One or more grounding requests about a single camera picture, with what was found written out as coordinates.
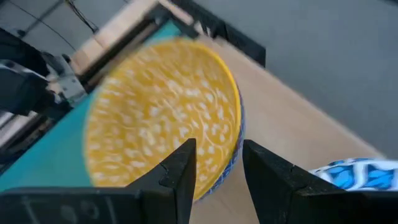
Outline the green table mat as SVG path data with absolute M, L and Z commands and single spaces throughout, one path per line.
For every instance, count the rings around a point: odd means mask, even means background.
M 91 187 L 83 156 L 85 118 L 96 91 L 0 175 L 0 192 L 17 187 Z

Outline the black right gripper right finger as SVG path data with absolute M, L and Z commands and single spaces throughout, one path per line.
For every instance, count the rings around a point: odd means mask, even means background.
M 398 192 L 341 189 L 252 140 L 243 165 L 260 224 L 398 224 Z

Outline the large white bowl blue-patterned rim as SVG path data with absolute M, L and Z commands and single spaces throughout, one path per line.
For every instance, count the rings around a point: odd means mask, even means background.
M 343 159 L 309 173 L 347 191 L 398 192 L 398 160 Z

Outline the black metal rig frame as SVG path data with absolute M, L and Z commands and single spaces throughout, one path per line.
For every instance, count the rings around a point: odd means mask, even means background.
M 118 16 L 103 27 L 72 58 L 85 91 L 91 93 L 110 69 L 154 35 L 170 17 L 171 12 L 157 4 L 136 14 L 135 19 Z

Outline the bowl yellow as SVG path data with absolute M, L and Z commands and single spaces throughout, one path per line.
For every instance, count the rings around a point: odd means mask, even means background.
M 200 200 L 228 176 L 243 134 L 243 102 L 224 60 L 203 43 L 166 40 L 127 55 L 95 91 L 85 167 L 94 186 L 125 187 L 193 138 Z

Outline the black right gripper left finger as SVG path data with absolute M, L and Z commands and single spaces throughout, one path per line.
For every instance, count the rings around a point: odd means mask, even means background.
M 0 194 L 0 224 L 188 224 L 196 140 L 125 187 L 29 187 Z

